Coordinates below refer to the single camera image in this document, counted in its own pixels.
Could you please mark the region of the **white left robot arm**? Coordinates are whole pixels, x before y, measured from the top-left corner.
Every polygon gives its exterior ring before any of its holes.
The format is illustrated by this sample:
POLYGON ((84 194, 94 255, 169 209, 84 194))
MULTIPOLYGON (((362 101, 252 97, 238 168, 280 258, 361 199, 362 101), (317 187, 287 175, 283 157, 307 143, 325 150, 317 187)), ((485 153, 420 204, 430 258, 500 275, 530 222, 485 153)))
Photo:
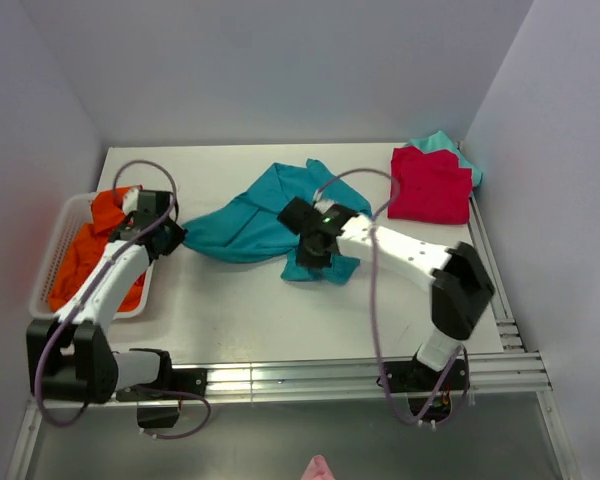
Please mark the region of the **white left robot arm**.
POLYGON ((160 257, 170 255, 185 231, 171 217, 173 193, 142 190, 136 207, 115 228, 94 270, 50 320, 26 331, 31 392, 46 400, 103 404, 117 391, 139 388, 163 399, 175 386, 168 352, 112 351, 109 326, 132 284, 160 257))

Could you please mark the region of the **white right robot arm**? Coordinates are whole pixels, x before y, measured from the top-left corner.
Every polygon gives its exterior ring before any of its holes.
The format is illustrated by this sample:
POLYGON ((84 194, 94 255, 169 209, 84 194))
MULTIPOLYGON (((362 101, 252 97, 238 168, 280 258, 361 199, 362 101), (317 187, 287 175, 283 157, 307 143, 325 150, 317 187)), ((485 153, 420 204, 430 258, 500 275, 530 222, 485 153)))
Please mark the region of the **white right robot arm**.
POLYGON ((476 249, 428 243, 377 225, 369 216, 331 200, 313 204, 296 197, 277 220, 299 239, 296 263, 310 270, 335 265, 338 257, 388 269, 429 294, 432 333, 415 355, 413 378, 432 390, 448 374, 447 364, 470 339, 495 287, 476 249))

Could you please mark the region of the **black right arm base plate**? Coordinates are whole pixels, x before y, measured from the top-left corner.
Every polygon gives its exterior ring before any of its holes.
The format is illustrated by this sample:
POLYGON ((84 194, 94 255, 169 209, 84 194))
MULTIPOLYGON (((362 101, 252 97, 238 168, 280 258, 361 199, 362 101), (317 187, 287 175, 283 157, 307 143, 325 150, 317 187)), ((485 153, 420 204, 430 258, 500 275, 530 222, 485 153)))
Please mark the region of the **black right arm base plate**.
MULTIPOLYGON (((386 361, 382 366, 392 394, 431 392, 442 377, 442 372, 435 372, 416 360, 386 361)), ((439 389, 461 391, 468 379, 467 362, 456 359, 439 389)))

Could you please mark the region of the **teal t-shirt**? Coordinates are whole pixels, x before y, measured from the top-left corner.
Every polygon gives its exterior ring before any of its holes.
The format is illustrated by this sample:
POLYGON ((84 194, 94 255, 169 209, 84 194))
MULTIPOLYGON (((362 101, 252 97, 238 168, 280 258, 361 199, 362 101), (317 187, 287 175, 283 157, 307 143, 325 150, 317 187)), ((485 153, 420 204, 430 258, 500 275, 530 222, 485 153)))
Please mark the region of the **teal t-shirt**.
POLYGON ((185 247, 215 260, 248 264, 284 255, 281 278, 289 282, 325 280, 344 285, 360 261, 337 256, 322 270, 309 270, 296 264, 298 237, 278 220, 278 214, 295 197, 313 199, 321 186, 323 197, 366 215, 370 203, 342 180, 329 185, 333 174, 319 160, 309 159, 303 167, 272 164, 249 188, 224 207, 184 223, 185 247))

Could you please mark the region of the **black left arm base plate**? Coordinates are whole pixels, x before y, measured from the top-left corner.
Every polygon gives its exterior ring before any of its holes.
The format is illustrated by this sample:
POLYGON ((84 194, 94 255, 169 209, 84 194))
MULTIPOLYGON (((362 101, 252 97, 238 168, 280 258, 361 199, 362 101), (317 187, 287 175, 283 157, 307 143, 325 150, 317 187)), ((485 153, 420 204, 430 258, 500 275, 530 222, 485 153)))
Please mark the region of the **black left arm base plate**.
POLYGON ((115 399, 119 402, 141 402, 160 400, 185 400, 190 395, 204 397, 208 380, 206 368, 173 369, 164 383, 154 382, 139 387, 128 387, 118 391, 115 399))

